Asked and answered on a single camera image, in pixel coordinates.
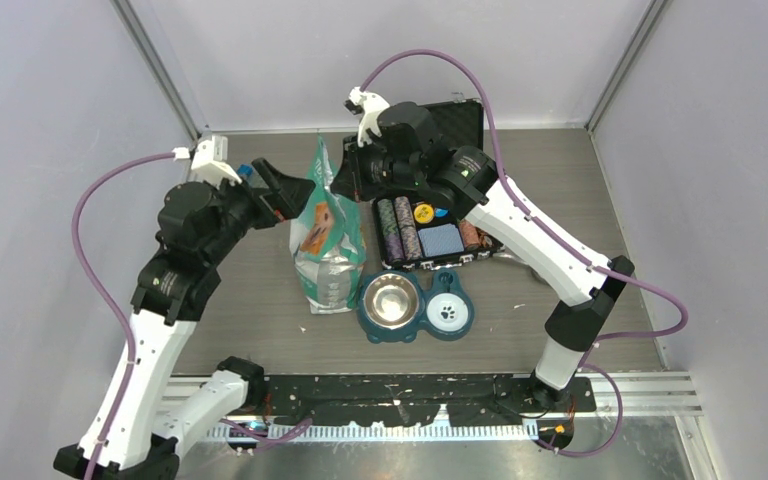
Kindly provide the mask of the green pet food bag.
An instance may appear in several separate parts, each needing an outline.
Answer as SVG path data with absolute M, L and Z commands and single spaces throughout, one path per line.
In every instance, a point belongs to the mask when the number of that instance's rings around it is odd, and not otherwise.
M 314 315 L 356 308 L 367 252 L 359 205 L 329 190 L 335 168 L 325 139 L 306 178 L 314 183 L 302 213 L 290 222 L 289 252 Z

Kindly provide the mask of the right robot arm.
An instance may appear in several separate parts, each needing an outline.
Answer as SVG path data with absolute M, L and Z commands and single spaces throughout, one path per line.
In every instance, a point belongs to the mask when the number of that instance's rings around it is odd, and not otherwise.
M 531 397 L 556 410 L 634 270 L 609 259 L 546 217 L 481 148 L 447 139 L 432 113 L 414 102 L 395 105 L 376 94 L 347 100 L 358 131 L 344 140 L 332 193 L 356 202 L 406 195 L 447 210 L 489 233 L 524 260 L 559 302 L 545 329 L 543 353 L 531 374 Z

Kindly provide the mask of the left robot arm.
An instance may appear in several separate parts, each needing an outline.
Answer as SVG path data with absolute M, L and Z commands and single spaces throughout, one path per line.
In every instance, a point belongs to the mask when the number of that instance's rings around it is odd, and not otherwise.
M 252 230 L 297 218 L 315 185 L 254 161 L 260 183 L 228 165 L 172 187 L 158 213 L 158 249 L 139 272 L 131 309 L 115 310 L 125 346 L 95 420 L 53 466 L 74 479 L 173 479 L 182 459 L 229 413 L 258 412 L 267 398 L 261 366 L 220 362 L 194 394 L 158 410 L 172 370 L 221 278 L 219 265 Z

